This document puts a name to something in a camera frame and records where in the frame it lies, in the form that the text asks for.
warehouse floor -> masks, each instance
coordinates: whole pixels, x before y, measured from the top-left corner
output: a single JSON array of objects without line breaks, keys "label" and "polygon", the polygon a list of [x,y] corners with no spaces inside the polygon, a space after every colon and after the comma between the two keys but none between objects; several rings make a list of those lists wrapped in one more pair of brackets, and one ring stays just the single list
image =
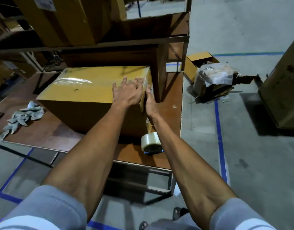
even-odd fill
[{"label": "warehouse floor", "polygon": [[[183,1],[142,1],[141,13],[144,17],[181,12],[183,5]],[[138,17],[136,5],[127,15]],[[228,62],[242,74],[260,74],[265,79],[294,40],[294,0],[193,0],[190,31],[188,54],[205,50],[222,54],[217,57],[219,61]],[[174,65],[167,68],[176,69]],[[228,182],[233,190],[277,229],[294,230],[294,135],[275,128],[254,82],[237,85],[228,99],[217,102],[217,121],[217,105],[196,104],[186,91],[188,86],[184,80],[182,138],[219,172],[220,126]],[[31,150],[5,145],[24,153]],[[42,149],[30,153],[45,162],[50,162],[55,154]],[[0,219],[49,171],[26,160],[12,174],[21,161],[22,158],[0,150],[0,189],[5,184],[3,193],[15,197],[11,201],[0,198]],[[158,187],[167,185],[167,179],[159,175],[142,174],[142,179]],[[122,189],[111,194],[109,186],[88,229],[138,229],[143,220],[171,219],[173,208],[185,205],[180,195],[160,200],[148,193],[130,193]]]}]

table top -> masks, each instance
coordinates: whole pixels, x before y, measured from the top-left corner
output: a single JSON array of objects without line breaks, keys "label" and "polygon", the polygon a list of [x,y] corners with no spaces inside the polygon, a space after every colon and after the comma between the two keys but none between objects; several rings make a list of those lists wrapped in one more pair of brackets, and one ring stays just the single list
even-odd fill
[{"label": "table top", "polygon": [[[30,101],[38,96],[35,88],[42,86],[55,73],[36,73],[22,85],[14,89],[4,100],[0,102],[0,112],[4,115],[0,118],[0,132],[7,124],[11,115],[19,109],[26,108]],[[167,73],[167,83],[164,90],[164,100],[158,103],[160,114],[167,121],[172,130],[180,135],[183,72]],[[28,127],[20,127],[13,134],[8,135],[4,141],[18,143],[31,147],[45,148],[49,150],[68,152],[83,138],[83,134],[77,133],[62,123],[51,112],[46,111],[38,121],[30,121]],[[144,154],[140,145],[118,144],[116,161],[134,163],[143,166],[152,166],[170,169],[165,153],[149,156]]]}]

gray cloth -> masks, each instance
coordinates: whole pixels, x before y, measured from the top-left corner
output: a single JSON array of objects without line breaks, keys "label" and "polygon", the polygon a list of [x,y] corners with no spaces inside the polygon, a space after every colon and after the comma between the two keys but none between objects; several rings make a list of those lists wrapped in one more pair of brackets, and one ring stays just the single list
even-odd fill
[{"label": "gray cloth", "polygon": [[[87,225],[84,206],[50,185],[36,188],[1,223],[0,230],[79,230]],[[198,230],[189,213],[177,221],[159,220],[146,230]],[[229,199],[212,216],[210,230],[275,230],[239,198]]]}]

left hand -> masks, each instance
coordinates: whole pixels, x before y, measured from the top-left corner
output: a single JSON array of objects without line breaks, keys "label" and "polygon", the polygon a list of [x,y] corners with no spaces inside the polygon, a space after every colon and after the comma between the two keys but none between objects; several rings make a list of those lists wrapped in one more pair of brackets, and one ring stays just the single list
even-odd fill
[{"label": "left hand", "polygon": [[121,86],[117,87],[114,83],[113,103],[120,104],[125,108],[138,104],[143,95],[143,81],[143,78],[137,77],[134,81],[129,80],[127,82],[127,77],[124,77]]}]

crumpled cloth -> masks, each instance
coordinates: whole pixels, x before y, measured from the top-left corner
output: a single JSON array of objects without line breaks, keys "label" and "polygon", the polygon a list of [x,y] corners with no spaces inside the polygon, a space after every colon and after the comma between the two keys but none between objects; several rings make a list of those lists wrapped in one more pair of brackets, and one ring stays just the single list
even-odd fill
[{"label": "crumpled cloth", "polygon": [[14,134],[21,125],[27,127],[27,121],[38,120],[44,113],[44,108],[33,101],[29,102],[27,108],[15,111],[12,118],[7,121],[7,125],[3,128],[4,132],[0,134],[0,144],[9,133]]}]

